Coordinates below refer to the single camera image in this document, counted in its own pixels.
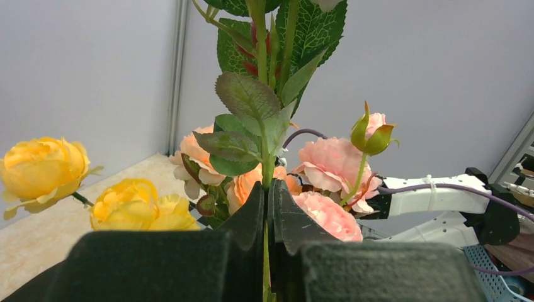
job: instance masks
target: green leaf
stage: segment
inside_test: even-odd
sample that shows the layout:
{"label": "green leaf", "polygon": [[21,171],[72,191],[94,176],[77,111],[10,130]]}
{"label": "green leaf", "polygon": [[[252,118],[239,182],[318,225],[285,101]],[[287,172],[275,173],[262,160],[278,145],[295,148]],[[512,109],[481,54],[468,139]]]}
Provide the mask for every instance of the green leaf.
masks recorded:
{"label": "green leaf", "polygon": [[224,223],[225,219],[217,216],[217,215],[213,215],[211,217],[206,217],[206,220],[208,220],[208,223],[210,224],[210,226],[216,230],[218,227],[220,227],[221,224]]}
{"label": "green leaf", "polygon": [[[286,24],[288,18],[289,1],[285,1],[276,16],[276,27],[280,36],[280,43],[284,45]],[[293,43],[292,66],[290,74],[294,74],[299,67],[305,66],[325,48],[327,49],[317,67],[321,66],[332,55],[342,38],[347,12],[347,1],[340,2],[336,8],[323,13],[318,5],[309,0],[300,0],[298,22]],[[306,85],[300,90],[295,105],[295,114]]]}
{"label": "green leaf", "polygon": [[295,105],[297,105],[296,101],[291,102],[280,111],[276,128],[267,134],[269,154],[276,154],[278,149],[282,147],[283,138],[289,128],[292,113],[295,111]]}
{"label": "green leaf", "polygon": [[393,128],[395,128],[395,125],[386,124],[376,129],[375,133],[367,140],[364,152],[371,156],[381,154],[391,142]]}
{"label": "green leaf", "polygon": [[[253,135],[245,128],[239,119],[235,115],[224,114],[215,117],[215,123],[213,124],[213,131],[237,131],[245,134],[249,137],[258,150],[261,150],[261,137]],[[210,163],[212,167],[222,175],[230,176],[221,184],[222,187],[232,180],[231,177],[243,175],[249,171],[252,171],[259,164],[259,161],[252,160],[250,162],[236,162],[233,160],[223,159],[220,156],[210,155]]]}
{"label": "green leaf", "polygon": [[259,161],[252,160],[250,162],[236,162],[233,160],[223,159],[222,157],[214,154],[210,154],[210,163],[212,167],[222,175],[234,177],[252,171],[258,166]]}
{"label": "green leaf", "polygon": [[284,106],[291,103],[298,96],[300,91],[308,84],[315,70],[317,70],[319,62],[321,62],[324,54],[327,51],[328,49],[323,50],[319,55],[307,62],[301,69],[291,76],[291,78],[289,78],[281,95]]}
{"label": "green leaf", "polygon": [[[245,0],[204,0],[207,4],[227,11],[234,16],[248,17],[249,10]],[[280,6],[282,0],[266,0],[265,13],[274,11]]]}
{"label": "green leaf", "polygon": [[200,184],[200,186],[203,187],[202,182],[198,178],[198,173],[200,172],[200,166],[196,162],[192,161],[189,158],[189,155],[182,153],[181,156],[182,156],[182,162],[184,163],[184,168],[187,171],[187,173],[193,178],[194,181],[196,181],[197,184]]}
{"label": "green leaf", "polygon": [[196,202],[195,208],[204,217],[213,216],[215,214],[215,196],[202,196]]}
{"label": "green leaf", "polygon": [[[252,41],[250,34],[250,22],[236,21],[225,18],[220,18],[219,22],[239,32]],[[248,72],[245,67],[243,67],[243,61],[251,62],[254,65],[258,64],[255,59],[249,59],[240,53],[237,50],[236,44],[234,43],[232,37],[223,30],[219,30],[217,34],[217,60],[219,61],[220,70],[223,72],[230,71],[244,76],[248,76]]]}
{"label": "green leaf", "polygon": [[251,161],[259,157],[258,148],[245,134],[236,131],[197,133],[198,145],[209,154],[235,161]]}
{"label": "green leaf", "polygon": [[217,78],[215,92],[228,110],[252,134],[262,135],[278,123],[280,102],[267,85],[243,75],[224,72]]}
{"label": "green leaf", "polygon": [[236,131],[243,133],[256,144],[258,150],[261,150],[261,137],[253,135],[247,130],[235,115],[217,115],[215,117],[215,123],[213,124],[213,132],[218,131]]}
{"label": "green leaf", "polygon": [[213,216],[206,217],[206,219],[208,220],[210,226],[215,230],[221,224],[223,224],[228,217],[230,217],[228,207],[225,204],[217,201],[217,205],[215,206],[215,214],[213,214]]}

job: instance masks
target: robotic arm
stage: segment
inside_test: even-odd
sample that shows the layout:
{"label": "robotic arm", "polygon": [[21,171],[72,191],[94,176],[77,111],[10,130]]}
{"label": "robotic arm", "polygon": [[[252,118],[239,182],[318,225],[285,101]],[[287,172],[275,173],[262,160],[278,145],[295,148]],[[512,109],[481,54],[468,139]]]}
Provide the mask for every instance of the robotic arm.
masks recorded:
{"label": "robotic arm", "polygon": [[[410,189],[421,185],[426,188]],[[466,192],[447,187],[450,185],[470,190]],[[490,203],[488,198],[495,196],[516,204],[511,193],[499,185],[488,185],[487,177],[474,168],[468,168],[459,176],[437,179],[384,177],[380,191],[380,195],[367,201],[375,212],[360,219],[387,219],[412,212],[444,213],[379,241],[441,242],[461,248],[477,244],[506,244],[520,232],[518,214],[502,204]]]}

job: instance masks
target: table surface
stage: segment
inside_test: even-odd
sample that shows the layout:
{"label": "table surface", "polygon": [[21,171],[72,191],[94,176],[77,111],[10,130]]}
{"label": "table surface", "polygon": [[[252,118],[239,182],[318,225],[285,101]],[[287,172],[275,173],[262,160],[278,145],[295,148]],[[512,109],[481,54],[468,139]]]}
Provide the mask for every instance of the table surface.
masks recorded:
{"label": "table surface", "polygon": [[[146,178],[158,193],[186,196],[183,182],[173,176],[174,165],[156,154],[114,176],[80,190],[94,201],[102,191],[124,178]],[[88,209],[72,197],[0,230],[0,300],[44,270],[65,259],[71,247],[91,231]]]}

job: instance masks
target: peach rose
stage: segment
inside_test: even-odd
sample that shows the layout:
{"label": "peach rose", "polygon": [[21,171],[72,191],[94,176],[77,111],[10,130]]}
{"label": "peach rose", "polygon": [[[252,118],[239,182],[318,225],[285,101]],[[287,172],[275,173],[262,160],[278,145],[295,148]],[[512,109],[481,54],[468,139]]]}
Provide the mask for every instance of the peach rose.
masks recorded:
{"label": "peach rose", "polygon": [[385,114],[373,113],[370,115],[369,124],[367,124],[367,129],[365,132],[365,139],[368,140],[375,133],[375,131],[383,125],[385,125]]}
{"label": "peach rose", "polygon": [[[287,171],[284,167],[276,167],[273,177],[285,180],[292,194],[299,194],[302,192],[302,188],[297,184],[296,180],[292,176],[287,176]],[[234,214],[245,204],[254,184],[256,181],[261,182],[262,178],[261,164],[258,164],[254,170],[243,175],[235,176],[234,179],[226,185],[225,190],[228,197],[230,214]]]}
{"label": "peach rose", "polygon": [[361,242],[363,240],[354,216],[347,213],[331,198],[316,192],[304,192],[293,198],[299,207],[332,236],[342,241]]}
{"label": "peach rose", "polygon": [[[197,128],[195,132],[198,133],[213,133],[213,125],[206,128]],[[196,162],[200,166],[198,178],[200,182],[209,186],[218,186],[226,178],[225,175],[219,174],[210,163],[210,154],[202,149],[195,136],[191,133],[184,137],[180,143],[180,151],[176,151],[174,156],[170,157],[170,161],[177,165],[174,170],[174,177],[185,182],[185,192],[191,199],[198,198],[200,193],[200,184],[197,183],[187,172],[182,160],[182,154],[189,156],[190,160]]]}
{"label": "peach rose", "polygon": [[[315,143],[306,143],[306,146],[298,152],[301,164],[293,170],[293,173],[303,174],[314,187],[333,193],[339,192],[343,198],[358,180],[361,155],[362,153],[345,138],[327,140],[320,138]],[[365,199],[378,194],[375,190],[382,180],[376,177],[370,179],[371,176],[371,167],[366,164],[358,190],[358,193],[363,190],[366,190],[366,193],[353,205],[353,210],[357,212],[373,211]]]}

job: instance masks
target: gray wall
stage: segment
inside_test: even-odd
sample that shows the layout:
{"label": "gray wall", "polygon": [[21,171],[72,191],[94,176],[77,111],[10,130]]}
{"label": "gray wall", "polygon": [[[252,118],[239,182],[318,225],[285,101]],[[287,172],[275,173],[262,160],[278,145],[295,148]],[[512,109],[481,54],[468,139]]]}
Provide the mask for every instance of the gray wall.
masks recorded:
{"label": "gray wall", "polygon": [[[367,100],[399,124],[401,148],[372,158],[381,175],[443,177],[466,167],[489,174],[534,109],[533,15],[532,0],[349,0],[344,38],[295,122],[347,137]],[[179,140],[225,112],[213,91],[217,31],[193,6],[187,26]],[[290,145],[290,166],[311,139]],[[366,224],[393,234],[433,216]]]}
{"label": "gray wall", "polygon": [[106,177],[163,152],[175,17],[175,0],[0,1],[1,156],[65,136]]}

